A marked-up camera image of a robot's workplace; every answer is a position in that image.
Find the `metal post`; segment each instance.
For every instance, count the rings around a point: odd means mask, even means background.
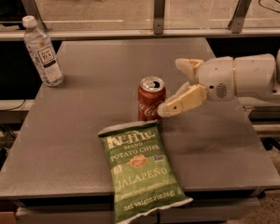
[[[240,34],[243,30],[245,15],[252,0],[239,0],[228,27],[233,34]]]
[[[46,31],[47,30],[46,24],[42,21],[40,17],[35,0],[21,0],[21,2],[25,8],[26,14],[29,16],[34,16],[38,22],[39,28]]]
[[[153,29],[155,35],[162,35],[164,30],[166,0],[155,0]]]

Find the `floor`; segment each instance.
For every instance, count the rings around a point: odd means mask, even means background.
[[[166,0],[165,29],[207,29],[227,27],[238,0]],[[47,27],[52,30],[151,29],[154,0],[35,0]],[[266,7],[280,10],[273,0]],[[280,27],[280,13],[259,6],[253,0],[245,27]],[[0,130],[0,148],[10,136]],[[268,151],[280,174],[280,152]],[[241,220],[228,224],[280,224],[280,190],[266,191],[260,207]]]

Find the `plastic water bottle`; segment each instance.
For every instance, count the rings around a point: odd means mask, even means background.
[[[57,86],[63,82],[63,72],[59,66],[50,38],[37,27],[34,16],[22,18],[26,28],[24,42],[38,74],[47,86]]]

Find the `soda can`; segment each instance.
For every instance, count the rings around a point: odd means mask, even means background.
[[[164,82],[159,77],[145,77],[138,87],[138,119],[148,121],[158,119],[158,106],[166,99]]]

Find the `bag of chips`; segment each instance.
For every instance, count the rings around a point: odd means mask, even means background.
[[[192,201],[176,181],[157,121],[138,121],[99,132],[114,186],[115,223]]]

